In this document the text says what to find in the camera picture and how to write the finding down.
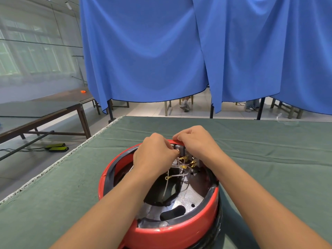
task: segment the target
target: blue fabric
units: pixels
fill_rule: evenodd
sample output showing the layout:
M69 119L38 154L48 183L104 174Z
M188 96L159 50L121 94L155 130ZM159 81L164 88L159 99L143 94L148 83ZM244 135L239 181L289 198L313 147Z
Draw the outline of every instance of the blue fabric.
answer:
M88 85L157 102L210 84L222 101L272 96L332 114L332 0L81 0Z
M282 74L273 98L332 114L332 0L291 0Z

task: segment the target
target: white curtain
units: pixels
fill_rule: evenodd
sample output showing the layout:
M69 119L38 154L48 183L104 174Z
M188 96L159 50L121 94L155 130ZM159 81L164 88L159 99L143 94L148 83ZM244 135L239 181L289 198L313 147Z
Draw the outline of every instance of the white curtain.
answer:
M23 41L0 40L0 103L83 86L72 57L83 55L78 24L74 16L25 0L0 0L0 39ZM86 80L83 58L78 60Z

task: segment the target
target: tile floor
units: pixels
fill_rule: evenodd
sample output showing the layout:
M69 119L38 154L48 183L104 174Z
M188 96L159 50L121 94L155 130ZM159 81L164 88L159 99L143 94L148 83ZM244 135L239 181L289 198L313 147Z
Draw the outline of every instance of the tile floor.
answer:
M272 98L266 98L265 106L262 113L262 120L276 120L278 114L282 113L279 120L285 121L322 121L332 122L332 116L304 112L302 119L287 119L287 114L277 108L270 109ZM211 95L209 89L200 94L194 95L193 105L189 100L191 107L190 112L185 113L179 108L179 100L172 101L172 107L168 109L168 117L192 117L192 118L209 118L210 117ZM125 102L115 101L114 105L125 105ZM243 110L244 103L235 105L235 103L224 102L222 111L214 114L214 118L231 118L231 119L255 119L257 112L247 113ZM108 124L109 116L98 115L92 103L84 105L85 114L89 122L91 134L95 134ZM130 108L114 108L114 117L122 115L128 116L149 116L149 117L165 117L164 102L157 103L130 103ZM83 131L78 115L72 112L48 124L39 127L39 130L56 130L56 131ZM26 135L27 139L22 140L20 137L14 138L8 142L0 144L0 149L17 148L35 138L34 135ZM55 142L65 142L69 146L69 150L74 149L85 141L82 136L48 136L30 147L43 147ZM0 151L0 156L4 155L4 151ZM0 161L0 200L10 193L17 190L28 180L41 173L44 169L56 162L65 153L49 153L49 152L29 152L16 153L2 161Z

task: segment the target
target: person's left hand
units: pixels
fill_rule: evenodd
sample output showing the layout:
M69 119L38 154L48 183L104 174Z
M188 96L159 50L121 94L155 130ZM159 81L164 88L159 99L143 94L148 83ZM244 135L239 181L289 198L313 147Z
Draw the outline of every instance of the person's left hand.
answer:
M168 140L160 134L153 133L144 139L134 153L133 171L152 176L152 179L156 180L170 169L178 155L179 152L173 149Z

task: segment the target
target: shoe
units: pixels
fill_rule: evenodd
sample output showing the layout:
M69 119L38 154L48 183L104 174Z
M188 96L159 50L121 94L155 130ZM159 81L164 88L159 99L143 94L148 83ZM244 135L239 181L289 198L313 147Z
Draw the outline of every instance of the shoe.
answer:
M190 111L190 107L188 104L182 104L180 105L180 108L185 111L185 112L189 112Z

